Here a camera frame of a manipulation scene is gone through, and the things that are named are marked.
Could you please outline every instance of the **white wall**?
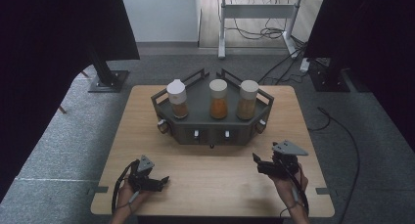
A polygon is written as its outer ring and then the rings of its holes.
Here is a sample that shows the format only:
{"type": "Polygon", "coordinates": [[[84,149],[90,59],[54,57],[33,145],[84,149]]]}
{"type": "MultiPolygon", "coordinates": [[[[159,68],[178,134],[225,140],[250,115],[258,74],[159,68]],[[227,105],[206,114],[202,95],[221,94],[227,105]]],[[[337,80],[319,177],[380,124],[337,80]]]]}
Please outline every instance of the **white wall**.
{"type": "Polygon", "coordinates": [[[123,0],[136,42],[197,42],[200,0],[123,0]]]}

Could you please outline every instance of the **white lid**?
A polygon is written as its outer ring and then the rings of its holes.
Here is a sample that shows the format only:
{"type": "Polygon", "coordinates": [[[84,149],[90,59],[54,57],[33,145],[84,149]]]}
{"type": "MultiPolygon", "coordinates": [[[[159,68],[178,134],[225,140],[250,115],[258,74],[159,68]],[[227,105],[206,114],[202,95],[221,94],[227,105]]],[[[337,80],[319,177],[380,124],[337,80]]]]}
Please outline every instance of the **white lid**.
{"type": "Polygon", "coordinates": [[[226,96],[228,84],[222,79],[215,79],[208,85],[210,87],[210,94],[214,99],[221,99],[226,96]]]}
{"type": "Polygon", "coordinates": [[[258,93],[259,85],[253,80],[244,80],[241,83],[240,95],[246,100],[252,100],[256,98],[258,93]]]}
{"type": "Polygon", "coordinates": [[[168,100],[172,104],[181,104],[186,101],[186,86],[179,79],[174,79],[167,85],[168,100]]]}

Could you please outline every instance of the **table top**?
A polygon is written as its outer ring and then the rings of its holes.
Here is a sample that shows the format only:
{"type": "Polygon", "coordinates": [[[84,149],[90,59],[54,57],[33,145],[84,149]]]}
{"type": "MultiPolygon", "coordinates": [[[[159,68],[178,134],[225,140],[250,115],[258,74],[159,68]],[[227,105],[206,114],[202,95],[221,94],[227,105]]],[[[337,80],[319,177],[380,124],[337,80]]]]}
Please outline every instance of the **table top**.
{"type": "Polygon", "coordinates": [[[309,179],[305,192],[309,216],[334,215],[330,195],[316,192],[316,188],[327,186],[292,87],[260,86],[274,97],[264,132],[246,146],[216,145],[213,149],[209,145],[179,145],[170,135],[159,132],[151,96],[164,88],[133,87],[99,183],[109,189],[95,194],[93,213],[111,214],[116,179],[131,161],[145,155],[155,164],[150,178],[170,179],[137,210],[138,215],[278,217],[286,207],[272,181],[257,172],[253,153],[271,161],[272,143],[289,140],[308,152],[299,162],[309,179]]]}

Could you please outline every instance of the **carpeted floor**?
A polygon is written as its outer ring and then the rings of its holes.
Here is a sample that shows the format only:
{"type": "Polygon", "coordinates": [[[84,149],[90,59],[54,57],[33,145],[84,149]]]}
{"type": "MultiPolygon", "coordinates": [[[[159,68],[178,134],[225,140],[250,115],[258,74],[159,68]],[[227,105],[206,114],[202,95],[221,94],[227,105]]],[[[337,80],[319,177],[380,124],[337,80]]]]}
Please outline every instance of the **carpeted floor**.
{"type": "MultiPolygon", "coordinates": [[[[285,57],[230,54],[221,61],[214,54],[159,54],[108,62],[111,69],[130,70],[120,93],[88,93],[91,79],[79,75],[62,102],[67,113],[56,112],[3,199],[0,222],[106,223],[109,216],[96,216],[89,207],[134,85],[167,84],[201,68],[226,68],[241,79],[260,80],[285,57]]],[[[280,78],[290,64],[288,59],[267,76],[280,78]]],[[[349,93],[316,92],[299,69],[300,59],[279,84],[295,88],[307,127],[327,123],[317,108],[340,123],[332,120],[327,128],[310,131],[336,210],[333,217],[311,223],[413,223],[415,155],[376,98],[352,86],[349,93]]],[[[85,71],[96,75],[93,67],[85,71]]],[[[260,84],[275,81],[266,78],[260,84]]]]}

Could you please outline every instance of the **plastic container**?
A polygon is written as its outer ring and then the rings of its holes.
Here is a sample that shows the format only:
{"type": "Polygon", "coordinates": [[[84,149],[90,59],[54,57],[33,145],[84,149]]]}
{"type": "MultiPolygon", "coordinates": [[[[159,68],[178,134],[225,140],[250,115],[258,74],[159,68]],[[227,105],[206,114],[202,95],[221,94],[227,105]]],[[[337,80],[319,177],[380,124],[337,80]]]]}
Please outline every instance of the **plastic container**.
{"type": "Polygon", "coordinates": [[[189,114],[186,104],[186,86],[179,79],[174,79],[167,85],[168,100],[171,103],[176,118],[184,118],[189,114]]]}
{"type": "Polygon", "coordinates": [[[210,116],[216,119],[226,117],[228,114],[227,88],[228,84],[222,79],[210,82],[210,116]]]}
{"type": "Polygon", "coordinates": [[[236,109],[236,116],[240,119],[251,119],[254,117],[258,89],[259,85],[253,80],[245,80],[241,83],[240,99],[236,109]]]}

